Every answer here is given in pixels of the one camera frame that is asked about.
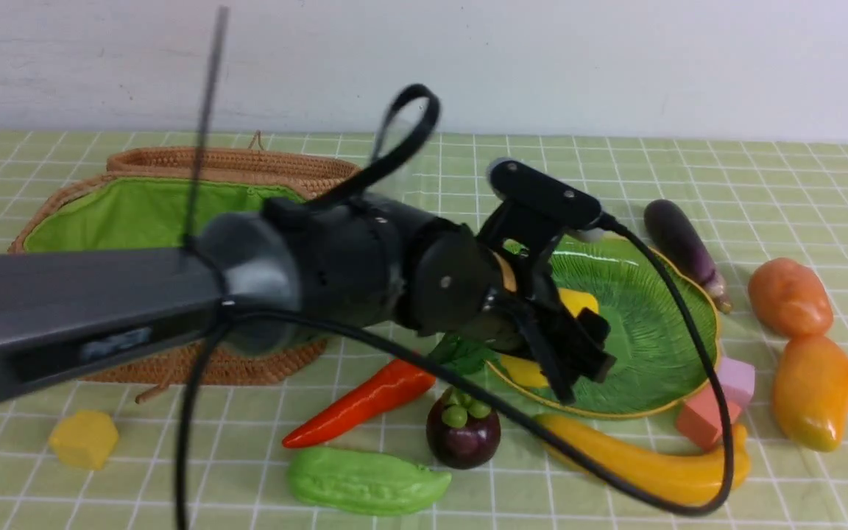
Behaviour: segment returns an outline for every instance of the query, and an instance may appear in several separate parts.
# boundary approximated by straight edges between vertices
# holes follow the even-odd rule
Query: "white wall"
[[[848,141],[848,0],[225,0],[220,130]],[[195,127],[215,3],[0,0],[0,128]]]

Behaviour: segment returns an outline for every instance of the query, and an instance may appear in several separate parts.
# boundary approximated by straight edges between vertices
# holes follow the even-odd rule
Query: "toy vegetable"
[[[451,485],[451,474],[382,453],[310,447],[293,457],[286,480],[290,493],[305,504],[397,516],[437,502]]]
[[[724,449],[721,446],[699,456],[660,455],[652,450],[620,442],[578,420],[559,414],[545,413],[535,420],[562,437],[576,449],[604,464],[617,476],[641,490],[679,504],[704,504],[716,496],[721,487]],[[748,473],[751,460],[744,449],[748,432],[738,423],[733,427],[735,440],[735,474],[732,487],[737,489]],[[573,470],[586,473],[560,452],[545,444],[545,450]]]
[[[643,224],[657,249],[683,275],[699,284],[716,308],[723,313],[731,312],[726,282],[685,212],[675,202],[657,199],[646,205]]]
[[[834,451],[848,416],[848,355],[826,336],[798,336],[784,346],[771,391],[784,435],[808,449]]]
[[[374,416],[418,399],[435,382],[437,379],[430,373],[394,359],[366,382],[286,435],[283,446],[299,449],[329,442]]]
[[[748,296],[757,318],[788,338],[822,335],[833,325],[824,284],[793,259],[775,258],[758,267],[748,281]]]
[[[444,466],[468,470],[495,455],[501,436],[499,416],[485,403],[448,389],[427,416],[427,443]]]

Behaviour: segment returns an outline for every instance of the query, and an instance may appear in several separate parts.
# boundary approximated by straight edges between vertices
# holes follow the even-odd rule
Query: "green plate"
[[[716,306],[665,256],[656,254],[682,293],[706,351],[717,366],[721,325]],[[610,323],[605,349],[617,362],[603,383],[579,379],[572,406],[561,406],[549,388],[516,385],[494,356],[487,364],[503,381],[555,409],[616,419],[669,409],[707,383],[696,346],[669,290],[633,244],[616,237],[603,238],[596,244],[565,239],[552,255],[551,265],[556,285],[588,292],[598,299],[599,312]]]

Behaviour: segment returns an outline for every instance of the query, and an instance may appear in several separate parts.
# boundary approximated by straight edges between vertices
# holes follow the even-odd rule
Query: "yellow banana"
[[[559,414],[539,414],[535,420],[630,484],[671,502],[698,506],[709,502],[721,487],[724,466],[721,446],[698,456],[662,455],[622,442]],[[732,487],[737,489],[751,472],[751,459],[745,450],[748,432],[744,425],[739,423],[732,429],[735,440]],[[548,444],[545,449],[571,469],[586,473]]]
[[[568,308],[568,312],[573,316],[578,316],[582,309],[589,308],[593,312],[598,312],[598,299],[587,292],[573,291],[572,289],[559,288],[559,298],[562,299],[562,304]],[[499,355],[499,364],[506,370],[512,382],[526,389],[544,389],[548,386],[548,379],[542,375],[542,369],[539,368],[539,363],[524,358],[515,358],[508,356],[505,353]]]

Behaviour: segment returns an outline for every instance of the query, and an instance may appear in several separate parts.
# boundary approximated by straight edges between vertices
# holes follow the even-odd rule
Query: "grid pattern tablecloth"
[[[249,134],[216,134],[212,144],[246,147]],[[266,148],[335,155],[364,165],[370,135],[265,135]],[[107,156],[144,145],[192,144],[188,133],[0,131],[0,252],[47,196],[103,171]],[[749,427],[752,476],[726,509],[680,520],[632,502],[545,458],[537,442],[506,425],[492,462],[455,472],[433,509],[400,519],[359,517],[301,506],[286,491],[290,453],[279,439],[386,363],[386,356],[336,340],[329,351],[274,388],[208,388],[198,407],[192,450],[195,528],[535,528],[651,529],[848,528],[848,433],[827,455],[800,450],[771,418],[768,399],[783,342],[750,313],[751,271],[778,255],[810,265],[831,294],[832,338],[848,352],[848,145],[671,141],[655,138],[435,137],[410,166],[408,197],[422,208],[476,227],[498,204],[478,177],[511,155],[602,198],[622,222],[645,234],[643,206],[664,196],[692,217],[730,282],[736,302],[723,318],[727,356],[753,363],[758,382],[741,422]],[[397,328],[380,328],[426,349]],[[538,406],[485,382],[525,410]],[[0,528],[142,530],[172,527],[172,446],[178,389],[148,405],[145,386],[72,383],[0,406]],[[430,402],[419,400],[350,432],[337,444],[431,462],[423,436]],[[98,473],[70,470],[46,448],[57,419],[77,409],[114,415],[121,441]],[[598,428],[658,451],[689,444],[673,416],[597,422]]]

